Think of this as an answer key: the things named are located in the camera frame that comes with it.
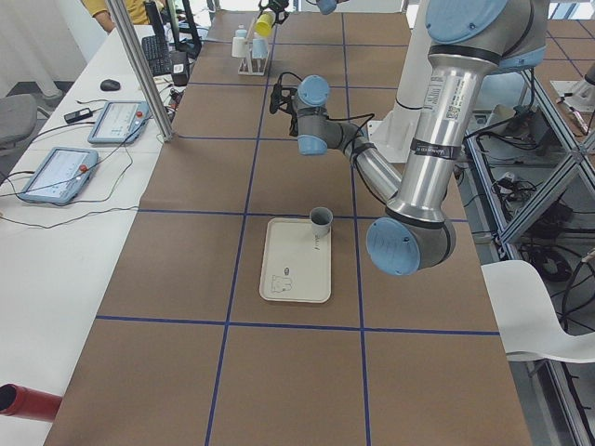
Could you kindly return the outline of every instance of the light blue tablet device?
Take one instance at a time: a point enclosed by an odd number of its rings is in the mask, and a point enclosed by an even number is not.
[[[18,196],[31,203],[67,204],[91,178],[98,160],[92,149],[55,147]]]
[[[145,101],[106,102],[87,140],[91,144],[128,144],[139,137],[150,115]]]

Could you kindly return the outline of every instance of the person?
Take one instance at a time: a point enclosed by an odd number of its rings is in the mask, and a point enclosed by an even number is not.
[[[106,33],[111,33],[115,28],[110,10],[105,4],[105,0],[81,0],[89,14],[101,25]],[[161,9],[163,5],[157,1],[157,6]],[[132,23],[135,25],[148,25],[149,18],[145,13],[144,0],[126,0],[126,9],[130,15]]]

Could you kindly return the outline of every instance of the computer mouse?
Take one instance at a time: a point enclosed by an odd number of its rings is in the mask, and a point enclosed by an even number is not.
[[[102,91],[116,91],[120,89],[120,83],[113,79],[106,79],[99,85]]]

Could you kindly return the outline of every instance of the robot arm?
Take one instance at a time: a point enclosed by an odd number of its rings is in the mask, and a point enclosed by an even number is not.
[[[358,126],[328,120],[324,105],[330,89],[324,79],[309,76],[297,89],[275,86],[271,112],[287,105],[300,152],[341,150],[385,202],[387,216],[366,238],[381,270],[412,274],[454,251],[455,230],[441,205],[483,78],[543,59],[548,5],[548,0],[430,0],[432,75],[403,178]]]

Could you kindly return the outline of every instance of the keyboard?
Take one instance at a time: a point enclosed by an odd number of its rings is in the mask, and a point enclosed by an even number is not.
[[[170,74],[169,45],[165,38],[158,35],[150,35],[143,37],[140,43],[142,52],[149,62],[152,75],[162,76],[164,74]]]

